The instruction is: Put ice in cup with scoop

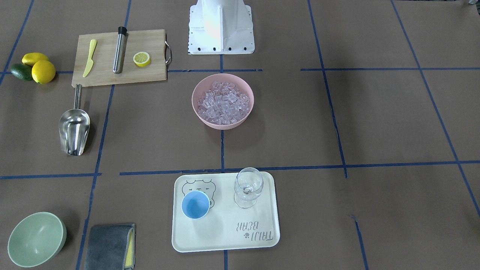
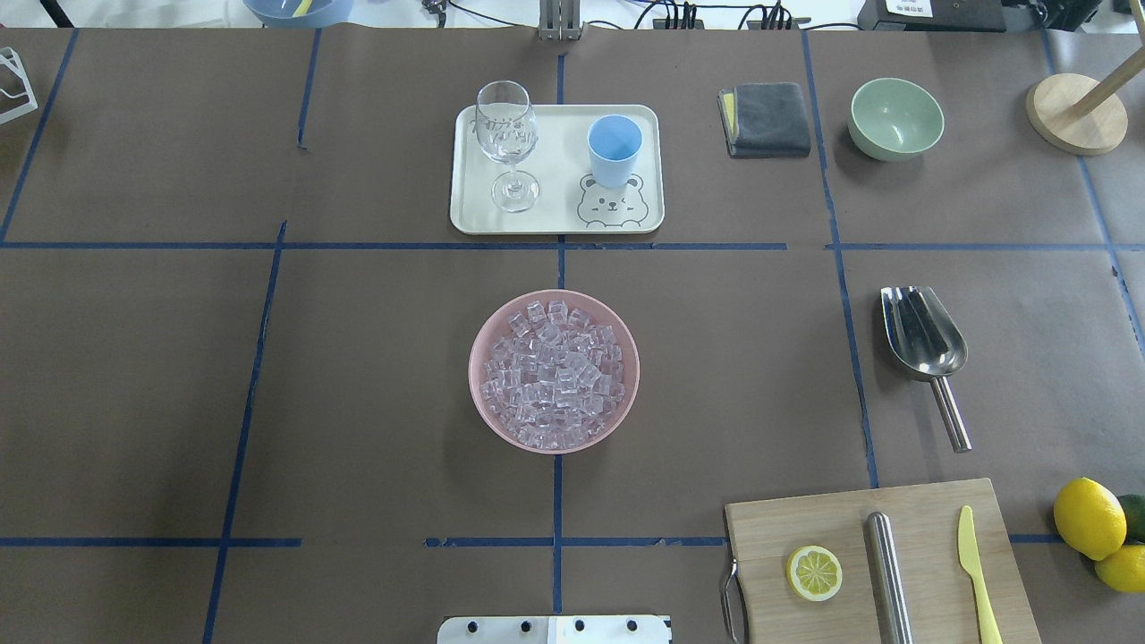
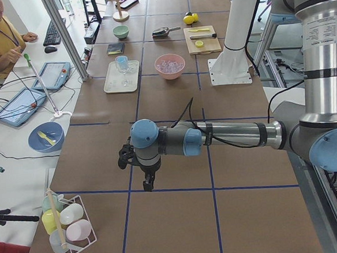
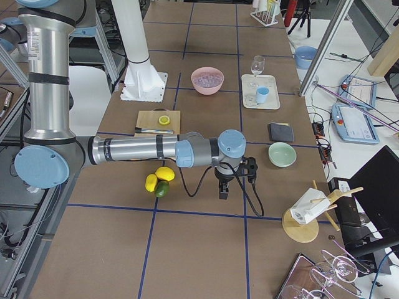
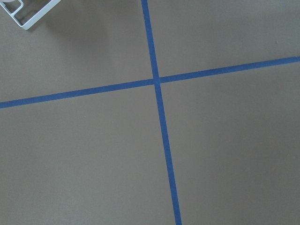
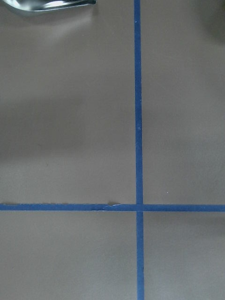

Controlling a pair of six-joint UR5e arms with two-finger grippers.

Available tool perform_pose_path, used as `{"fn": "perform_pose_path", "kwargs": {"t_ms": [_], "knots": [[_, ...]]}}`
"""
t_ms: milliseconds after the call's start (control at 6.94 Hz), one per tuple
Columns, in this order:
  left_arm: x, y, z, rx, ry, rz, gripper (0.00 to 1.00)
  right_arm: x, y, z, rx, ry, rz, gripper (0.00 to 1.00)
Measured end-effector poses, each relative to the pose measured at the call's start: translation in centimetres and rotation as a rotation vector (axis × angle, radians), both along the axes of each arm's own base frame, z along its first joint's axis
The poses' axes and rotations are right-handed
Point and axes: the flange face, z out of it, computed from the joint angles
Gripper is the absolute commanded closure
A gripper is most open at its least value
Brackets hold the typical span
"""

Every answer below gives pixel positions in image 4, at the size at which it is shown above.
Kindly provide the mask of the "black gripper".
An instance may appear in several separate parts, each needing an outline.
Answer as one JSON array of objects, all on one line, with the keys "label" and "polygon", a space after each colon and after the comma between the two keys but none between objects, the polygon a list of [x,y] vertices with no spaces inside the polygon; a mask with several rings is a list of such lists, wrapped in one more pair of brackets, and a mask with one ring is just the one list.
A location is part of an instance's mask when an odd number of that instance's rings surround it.
[{"label": "black gripper", "polygon": [[229,182],[235,178],[235,172],[230,171],[230,173],[224,174],[215,169],[214,174],[219,180],[219,199],[227,200],[229,195]]}]

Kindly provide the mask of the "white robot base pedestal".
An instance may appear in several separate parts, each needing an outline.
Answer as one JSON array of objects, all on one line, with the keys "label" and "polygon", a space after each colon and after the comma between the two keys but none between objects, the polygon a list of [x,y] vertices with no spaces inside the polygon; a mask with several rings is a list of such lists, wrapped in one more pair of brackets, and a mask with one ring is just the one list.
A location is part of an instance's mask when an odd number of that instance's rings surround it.
[{"label": "white robot base pedestal", "polygon": [[112,6],[128,60],[121,99],[159,103],[168,74],[151,64],[139,2],[114,0]]}]

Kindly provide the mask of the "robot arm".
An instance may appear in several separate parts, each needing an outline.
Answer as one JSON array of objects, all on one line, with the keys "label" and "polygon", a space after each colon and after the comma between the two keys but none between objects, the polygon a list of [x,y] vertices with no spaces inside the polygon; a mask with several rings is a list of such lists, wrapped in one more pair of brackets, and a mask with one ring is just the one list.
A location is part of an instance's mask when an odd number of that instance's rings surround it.
[{"label": "robot arm", "polygon": [[90,165],[152,160],[171,160],[178,168],[213,169],[219,198],[228,197],[230,181],[243,174],[246,140],[239,131],[226,130],[217,138],[189,132],[116,139],[77,136],[71,130],[71,113],[89,120],[106,106],[97,91],[81,100],[70,91],[69,39],[79,30],[95,28],[94,3],[20,1],[18,13],[27,31],[29,73],[22,106],[30,111],[31,126],[21,131],[14,157],[19,184],[1,176],[1,199],[13,199],[27,186],[47,193]]}]

